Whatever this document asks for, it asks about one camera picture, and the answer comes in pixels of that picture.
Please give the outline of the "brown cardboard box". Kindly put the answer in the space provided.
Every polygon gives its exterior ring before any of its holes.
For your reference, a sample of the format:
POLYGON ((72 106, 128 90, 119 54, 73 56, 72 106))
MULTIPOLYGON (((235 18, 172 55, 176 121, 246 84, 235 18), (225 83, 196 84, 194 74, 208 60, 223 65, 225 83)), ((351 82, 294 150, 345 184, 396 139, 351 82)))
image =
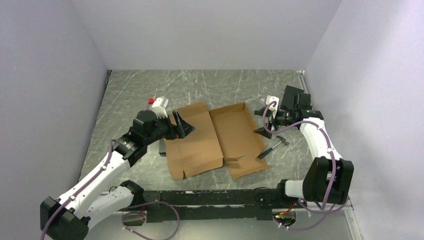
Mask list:
POLYGON ((222 166, 233 179, 271 168, 265 159, 259 158, 266 145, 254 133, 257 126, 245 102, 208 109, 200 101, 177 111, 195 130, 184 139, 164 142, 174 180, 222 166))

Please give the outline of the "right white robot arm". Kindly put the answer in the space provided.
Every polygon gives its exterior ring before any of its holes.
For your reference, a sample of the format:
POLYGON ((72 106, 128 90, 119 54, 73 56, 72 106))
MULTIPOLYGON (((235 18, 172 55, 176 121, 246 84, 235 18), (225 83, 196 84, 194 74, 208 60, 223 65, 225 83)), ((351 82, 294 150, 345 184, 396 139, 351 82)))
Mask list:
POLYGON ((313 160, 302 180, 281 181, 275 194, 276 203, 287 208, 298 199, 320 203, 320 209, 326 204, 346 203, 354 165, 344 160, 332 144, 324 117, 313 109, 310 94, 294 94, 289 107, 279 105, 279 101, 276 96, 267 96, 265 106, 255 112, 262 116, 263 126, 254 132, 270 139, 297 128, 305 138, 313 160))

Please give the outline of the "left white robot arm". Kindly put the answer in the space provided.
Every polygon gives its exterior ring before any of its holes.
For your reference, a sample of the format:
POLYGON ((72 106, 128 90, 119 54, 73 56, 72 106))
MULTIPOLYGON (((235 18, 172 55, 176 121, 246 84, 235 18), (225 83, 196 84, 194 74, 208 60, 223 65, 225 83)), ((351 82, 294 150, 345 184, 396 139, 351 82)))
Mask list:
POLYGON ((161 139, 184 139, 196 128, 173 111, 173 120, 163 110, 142 110, 128 132, 112 139, 103 160, 81 181, 57 198, 40 204, 40 239, 83 240, 88 232, 112 213, 144 205, 144 189, 124 181, 111 193, 101 196, 120 174, 128 171, 161 139))

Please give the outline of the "black square box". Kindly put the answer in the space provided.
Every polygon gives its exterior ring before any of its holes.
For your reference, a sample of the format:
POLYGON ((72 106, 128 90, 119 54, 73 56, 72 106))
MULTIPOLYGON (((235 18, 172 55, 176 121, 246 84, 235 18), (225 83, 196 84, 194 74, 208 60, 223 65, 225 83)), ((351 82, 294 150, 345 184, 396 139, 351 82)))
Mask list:
POLYGON ((286 85, 282 96, 280 108, 293 108, 295 104, 295 95, 303 94, 304 90, 290 85, 286 85))

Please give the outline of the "black rectangular block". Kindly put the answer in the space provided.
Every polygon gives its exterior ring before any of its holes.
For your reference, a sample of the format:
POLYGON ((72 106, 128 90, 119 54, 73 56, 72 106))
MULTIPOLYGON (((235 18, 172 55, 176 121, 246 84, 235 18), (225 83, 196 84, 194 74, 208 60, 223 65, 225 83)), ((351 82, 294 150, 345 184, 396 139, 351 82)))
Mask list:
POLYGON ((161 139, 159 141, 159 146, 158 146, 158 153, 161 157, 166 157, 167 153, 166 153, 166 146, 165 146, 165 142, 163 139, 161 139))

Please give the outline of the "black handled claw hammer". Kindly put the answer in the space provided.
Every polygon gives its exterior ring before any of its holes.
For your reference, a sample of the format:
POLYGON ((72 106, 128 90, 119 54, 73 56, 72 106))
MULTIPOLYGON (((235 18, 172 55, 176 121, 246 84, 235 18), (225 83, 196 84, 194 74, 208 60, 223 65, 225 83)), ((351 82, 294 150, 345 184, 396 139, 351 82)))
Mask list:
POLYGON ((287 146, 287 145, 289 145, 290 143, 289 142, 287 142, 287 140, 284 138, 284 137, 282 137, 282 136, 279 136, 279 135, 277 135, 276 136, 276 138, 278 138, 279 139, 279 142, 277 142, 275 145, 273 145, 272 147, 270 147, 270 148, 268 148, 268 149, 266 149, 266 150, 264 150, 263 152, 261 152, 259 155, 258 155, 258 158, 259 159, 263 159, 263 158, 265 158, 269 153, 271 153, 276 147, 278 147, 279 145, 281 145, 281 144, 284 144, 285 146, 287 146))

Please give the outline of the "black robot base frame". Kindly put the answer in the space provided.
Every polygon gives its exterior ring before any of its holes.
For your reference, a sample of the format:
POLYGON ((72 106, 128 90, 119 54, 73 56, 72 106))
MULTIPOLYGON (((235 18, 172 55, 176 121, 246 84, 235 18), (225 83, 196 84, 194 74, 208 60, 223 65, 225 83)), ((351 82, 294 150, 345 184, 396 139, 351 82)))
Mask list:
POLYGON ((146 214, 148 223, 180 220, 255 219, 270 221, 288 210, 295 199, 284 197, 281 187, 221 190, 146 190, 124 212, 146 214))

